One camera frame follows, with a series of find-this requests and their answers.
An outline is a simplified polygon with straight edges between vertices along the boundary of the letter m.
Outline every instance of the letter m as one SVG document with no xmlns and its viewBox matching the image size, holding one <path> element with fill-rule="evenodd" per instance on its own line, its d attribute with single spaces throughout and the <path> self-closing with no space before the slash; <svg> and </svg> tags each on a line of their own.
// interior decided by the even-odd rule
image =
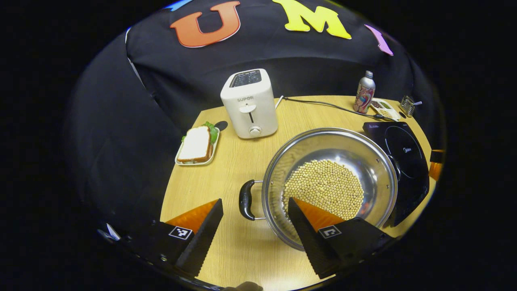
<svg viewBox="0 0 517 291">
<path fill-rule="evenodd" d="M 338 14 L 328 8 L 318 6 L 316 11 L 312 12 L 302 3 L 295 0 L 272 0 L 275 3 L 282 5 L 287 15 L 289 23 L 285 28 L 289 31 L 304 31 L 307 32 L 311 28 L 306 25 L 302 18 L 307 21 L 316 31 L 322 32 L 327 23 L 327 32 L 330 35 L 351 39 L 352 36 L 346 32 L 343 24 L 338 18 Z"/>
</svg>

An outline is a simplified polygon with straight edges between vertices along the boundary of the power cord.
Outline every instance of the power cord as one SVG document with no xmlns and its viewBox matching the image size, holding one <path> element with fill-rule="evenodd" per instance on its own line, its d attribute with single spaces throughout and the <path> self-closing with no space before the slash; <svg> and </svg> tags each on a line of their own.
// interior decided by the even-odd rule
<svg viewBox="0 0 517 291">
<path fill-rule="evenodd" d="M 351 112 L 351 113 L 355 113 L 355 114 L 358 114 L 358 115 L 372 117 L 372 118 L 376 118 L 376 119 L 389 119 L 389 120 L 393 120 L 393 121 L 396 122 L 395 119 L 386 117 L 386 116 L 384 116 L 382 114 L 364 114 L 364 113 L 361 113 L 361 112 L 356 112 L 356 111 L 353 111 L 353 110 L 350 110 L 350 109 L 346 109 L 346 108 L 343 108 L 341 106 L 337 106 L 337 105 L 334 105 L 334 104 L 331 104 L 331 103 L 327 103 L 327 102 L 323 102 L 323 101 L 297 100 L 297 99 L 291 99 L 290 97 L 284 97 L 283 99 L 284 100 L 289 100 L 289 101 L 301 102 L 301 103 L 324 104 L 324 105 L 336 107 L 338 109 L 345 110 L 345 111 L 348 111 L 348 112 Z"/>
</svg>

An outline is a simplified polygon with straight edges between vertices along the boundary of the black pot handle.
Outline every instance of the black pot handle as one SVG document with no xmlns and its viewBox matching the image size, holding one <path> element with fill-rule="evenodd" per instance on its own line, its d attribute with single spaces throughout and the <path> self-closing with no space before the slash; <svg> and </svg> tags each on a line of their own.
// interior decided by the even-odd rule
<svg viewBox="0 0 517 291">
<path fill-rule="evenodd" d="M 242 185 L 239 192 L 240 214 L 242 214 L 244 218 L 252 221 L 256 219 L 265 219 L 265 217 L 255 218 L 255 215 L 251 213 L 251 187 L 255 183 L 262 183 L 262 181 L 249 180 L 248 182 L 244 183 L 244 185 Z"/>
<path fill-rule="evenodd" d="M 400 165 L 399 162 L 392 156 L 388 155 L 388 158 L 390 159 L 391 163 L 393 164 L 393 167 L 395 168 L 395 173 L 397 174 L 397 182 L 400 181 Z"/>
</svg>

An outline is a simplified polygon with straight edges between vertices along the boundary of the bread slice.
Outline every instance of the bread slice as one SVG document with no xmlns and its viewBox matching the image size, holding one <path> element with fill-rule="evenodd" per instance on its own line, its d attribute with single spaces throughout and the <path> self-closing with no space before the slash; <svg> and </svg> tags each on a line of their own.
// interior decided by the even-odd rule
<svg viewBox="0 0 517 291">
<path fill-rule="evenodd" d="M 211 149 L 210 128 L 208 126 L 203 125 L 189 129 L 183 140 L 183 147 L 178 155 L 178 162 L 206 162 L 212 155 Z"/>
</svg>

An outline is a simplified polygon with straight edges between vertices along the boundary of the white plate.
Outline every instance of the white plate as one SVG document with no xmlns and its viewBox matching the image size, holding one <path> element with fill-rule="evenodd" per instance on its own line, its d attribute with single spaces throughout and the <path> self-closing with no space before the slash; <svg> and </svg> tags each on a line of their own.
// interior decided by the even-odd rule
<svg viewBox="0 0 517 291">
<path fill-rule="evenodd" d="M 208 165 L 208 164 L 210 164 L 212 162 L 212 160 L 214 159 L 215 152 L 216 152 L 216 147 L 217 147 L 217 142 L 219 141 L 219 136 L 221 136 L 221 132 L 220 132 L 220 130 L 217 127 L 216 127 L 216 130 L 217 130 L 216 142 L 214 142 L 214 144 L 212 145 L 212 156 L 210 157 L 210 159 L 208 159 L 208 161 L 201 162 L 201 163 L 182 163 L 182 162 L 179 162 L 178 161 L 178 156 L 179 156 L 179 153 L 181 152 L 181 149 L 183 148 L 183 142 L 182 142 L 181 145 L 179 146 L 178 152 L 176 153 L 176 158 L 174 159 L 174 161 L 176 162 L 176 165 L 181 165 L 181 166 L 200 166 L 200 165 Z"/>
<path fill-rule="evenodd" d="M 399 120 L 400 118 L 402 118 L 400 116 L 400 114 L 395 110 L 395 108 L 393 108 L 389 103 L 387 103 L 386 101 L 382 100 L 382 99 L 377 99 L 377 98 L 372 98 L 372 101 L 376 101 L 377 103 L 379 103 L 379 105 L 382 106 L 382 108 L 376 108 L 375 106 L 373 106 L 373 104 L 370 103 L 370 106 L 373 108 L 373 110 L 375 110 L 375 112 L 377 112 L 378 114 L 381 114 L 379 112 L 379 110 L 385 110 L 386 112 L 388 112 L 391 117 L 395 120 Z"/>
</svg>

